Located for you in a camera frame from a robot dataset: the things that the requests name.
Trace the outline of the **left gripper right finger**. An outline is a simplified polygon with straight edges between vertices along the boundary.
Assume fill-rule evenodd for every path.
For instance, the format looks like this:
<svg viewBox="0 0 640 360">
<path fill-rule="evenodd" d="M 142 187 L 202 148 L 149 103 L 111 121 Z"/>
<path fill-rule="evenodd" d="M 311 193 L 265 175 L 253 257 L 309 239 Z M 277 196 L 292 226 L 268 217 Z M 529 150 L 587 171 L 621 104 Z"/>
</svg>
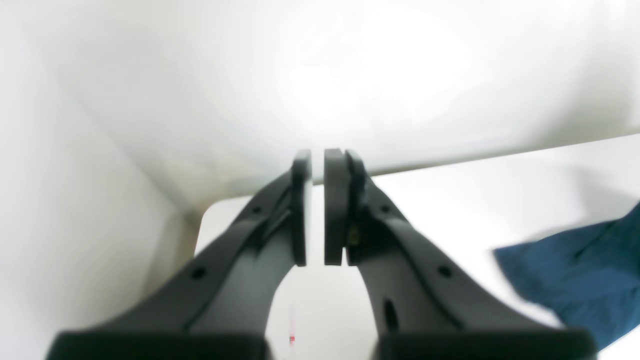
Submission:
<svg viewBox="0 0 640 360">
<path fill-rule="evenodd" d="M 378 334 L 375 360 L 595 360 L 582 329 L 526 317 L 422 235 L 354 150 L 324 151 L 324 263 L 356 267 Z"/>
</svg>

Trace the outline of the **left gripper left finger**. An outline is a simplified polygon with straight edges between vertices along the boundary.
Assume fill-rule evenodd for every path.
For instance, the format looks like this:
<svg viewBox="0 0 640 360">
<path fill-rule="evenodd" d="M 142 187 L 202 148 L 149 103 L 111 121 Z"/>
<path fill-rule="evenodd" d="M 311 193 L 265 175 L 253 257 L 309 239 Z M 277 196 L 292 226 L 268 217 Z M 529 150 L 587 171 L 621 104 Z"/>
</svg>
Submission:
<svg viewBox="0 0 640 360">
<path fill-rule="evenodd" d="M 61 332 L 48 360 L 270 360 L 265 338 L 275 292 L 307 264 L 312 160 L 285 173 L 166 284 L 93 328 Z"/>
</svg>

